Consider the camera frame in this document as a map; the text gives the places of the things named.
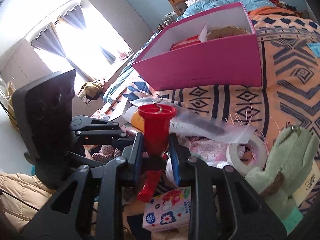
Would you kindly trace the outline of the red corkscrew opener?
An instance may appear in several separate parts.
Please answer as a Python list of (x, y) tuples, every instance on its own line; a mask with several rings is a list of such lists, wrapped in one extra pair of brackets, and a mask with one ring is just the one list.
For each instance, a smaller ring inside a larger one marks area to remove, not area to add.
[[(139, 115), (144, 119), (144, 145), (150, 157), (163, 156), (168, 147), (170, 120), (176, 115), (176, 108), (154, 103), (138, 107)], [(138, 200), (149, 202), (160, 181), (163, 169), (156, 168), (146, 173), (144, 187), (138, 194)]]

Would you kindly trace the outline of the red snack bag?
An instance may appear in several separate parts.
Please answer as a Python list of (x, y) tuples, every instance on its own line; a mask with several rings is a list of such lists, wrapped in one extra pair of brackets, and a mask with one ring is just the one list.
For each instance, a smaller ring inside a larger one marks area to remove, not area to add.
[(170, 48), (170, 51), (205, 42), (206, 36), (207, 36), (207, 29), (208, 29), (208, 26), (205, 24), (203, 26), (201, 32), (199, 33), (199, 35), (186, 38), (184, 40), (181, 40), (181, 41), (173, 44)]

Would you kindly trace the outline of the orange tube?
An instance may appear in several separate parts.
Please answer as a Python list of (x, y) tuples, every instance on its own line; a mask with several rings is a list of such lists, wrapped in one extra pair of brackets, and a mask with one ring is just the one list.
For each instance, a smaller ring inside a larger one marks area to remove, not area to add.
[(133, 127), (140, 131), (144, 131), (144, 119), (139, 115), (138, 107), (131, 106), (124, 114), (125, 120)]

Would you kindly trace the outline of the black watch in bag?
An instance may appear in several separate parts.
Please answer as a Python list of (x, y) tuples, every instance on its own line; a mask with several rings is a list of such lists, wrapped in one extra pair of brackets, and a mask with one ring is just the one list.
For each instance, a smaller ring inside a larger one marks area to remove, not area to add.
[(176, 116), (170, 122), (170, 132), (185, 137), (205, 137), (223, 143), (245, 144), (254, 134), (250, 125), (239, 125), (214, 118), (205, 118), (167, 99), (144, 97), (130, 102), (136, 107), (161, 103), (175, 107)]

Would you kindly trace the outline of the pink crochet item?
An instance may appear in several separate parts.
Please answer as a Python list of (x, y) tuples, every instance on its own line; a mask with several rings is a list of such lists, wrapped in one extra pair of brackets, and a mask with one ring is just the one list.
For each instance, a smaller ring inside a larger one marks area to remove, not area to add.
[(112, 145), (102, 145), (98, 153), (93, 153), (92, 158), (101, 163), (107, 163), (113, 158), (122, 155), (122, 151), (114, 148)]

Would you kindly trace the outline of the floral tissue pack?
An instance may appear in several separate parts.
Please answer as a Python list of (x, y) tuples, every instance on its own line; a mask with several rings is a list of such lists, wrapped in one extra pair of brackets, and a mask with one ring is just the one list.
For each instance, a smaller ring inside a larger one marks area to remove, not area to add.
[(180, 187), (145, 205), (142, 227), (151, 232), (177, 229), (189, 224), (190, 213), (191, 188)]

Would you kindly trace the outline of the white tape roll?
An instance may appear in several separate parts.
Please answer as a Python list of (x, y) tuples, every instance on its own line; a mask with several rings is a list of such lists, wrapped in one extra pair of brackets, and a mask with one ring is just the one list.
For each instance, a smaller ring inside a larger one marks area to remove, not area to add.
[(254, 134), (246, 144), (229, 144), (226, 158), (229, 165), (245, 176), (253, 168), (263, 169), (267, 161), (267, 149), (265, 143)]

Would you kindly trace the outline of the pink cardboard box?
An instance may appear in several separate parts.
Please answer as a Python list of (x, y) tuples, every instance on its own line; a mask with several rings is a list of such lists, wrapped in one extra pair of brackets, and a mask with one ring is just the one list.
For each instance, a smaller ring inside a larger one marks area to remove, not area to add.
[[(170, 51), (173, 44), (228, 26), (249, 34), (205, 41)], [(222, 5), (177, 21), (150, 42), (138, 55), (133, 68), (154, 90), (207, 85), (259, 87), (262, 70), (258, 41), (251, 19), (240, 3)]]

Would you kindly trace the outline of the green plush toy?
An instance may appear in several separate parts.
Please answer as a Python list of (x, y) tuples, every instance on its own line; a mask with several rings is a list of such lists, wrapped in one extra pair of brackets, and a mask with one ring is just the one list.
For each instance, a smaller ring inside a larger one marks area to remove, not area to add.
[(318, 136), (299, 126), (287, 125), (276, 138), (264, 168), (248, 172), (245, 180), (269, 205), (291, 233), (302, 220), (298, 207), (319, 181), (315, 156)]

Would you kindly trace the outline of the plaid beige headband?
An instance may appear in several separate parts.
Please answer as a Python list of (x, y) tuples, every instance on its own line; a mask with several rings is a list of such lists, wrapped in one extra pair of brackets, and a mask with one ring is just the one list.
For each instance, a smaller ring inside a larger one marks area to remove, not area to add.
[(210, 31), (206, 35), (206, 41), (245, 34), (249, 34), (249, 32), (244, 28), (228, 26)]

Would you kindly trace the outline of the blue floral duvet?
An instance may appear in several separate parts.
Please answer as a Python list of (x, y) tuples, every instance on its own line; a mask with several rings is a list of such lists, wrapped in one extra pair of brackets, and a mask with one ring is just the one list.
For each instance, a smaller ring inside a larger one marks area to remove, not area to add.
[[(274, 4), (270, 0), (203, 0), (192, 4), (175, 23), (144, 44), (110, 85), (103, 101), (109, 102), (134, 70), (156, 91), (206, 85), (261, 86), (257, 37), (248, 13), (265, 6)], [(199, 37), (203, 29), (224, 27), (242, 28), (246, 33), (173, 48), (178, 42)]]

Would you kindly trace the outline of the orange cloth on bed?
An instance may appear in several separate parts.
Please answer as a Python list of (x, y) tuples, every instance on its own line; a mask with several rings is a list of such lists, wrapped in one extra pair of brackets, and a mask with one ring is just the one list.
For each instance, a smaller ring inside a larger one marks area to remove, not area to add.
[(250, 11), (248, 14), (250, 17), (258, 16), (258, 15), (298, 16), (296, 13), (294, 13), (291, 10), (287, 10), (280, 7), (269, 7), (269, 6), (254, 9)]

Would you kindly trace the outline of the blue sachet packet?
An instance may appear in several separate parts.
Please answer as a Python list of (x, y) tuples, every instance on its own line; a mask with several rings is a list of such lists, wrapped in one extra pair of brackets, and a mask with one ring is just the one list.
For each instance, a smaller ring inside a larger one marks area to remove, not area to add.
[(314, 53), (314, 55), (318, 58), (320, 58), (320, 43), (308, 43), (307, 46), (311, 49), (311, 51)]

